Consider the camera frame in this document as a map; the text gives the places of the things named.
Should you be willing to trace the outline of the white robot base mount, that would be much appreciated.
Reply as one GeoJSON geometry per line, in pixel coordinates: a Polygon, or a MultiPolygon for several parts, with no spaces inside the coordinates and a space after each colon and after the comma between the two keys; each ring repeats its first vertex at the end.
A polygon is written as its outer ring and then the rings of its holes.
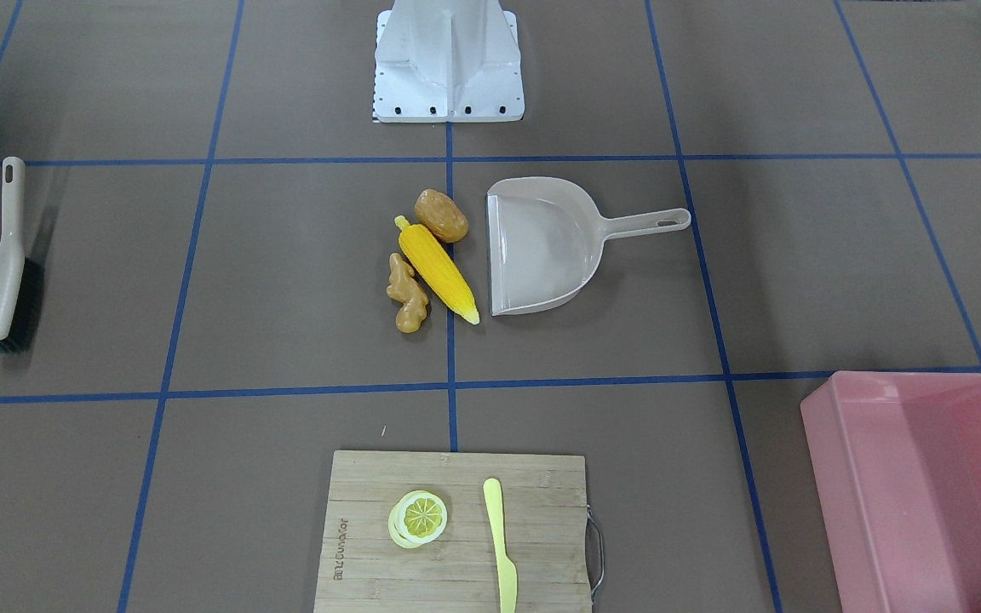
{"type": "Polygon", "coordinates": [[[377,122],[525,116],[517,15],[498,1],[397,1],[378,13],[375,43],[377,122]]]}

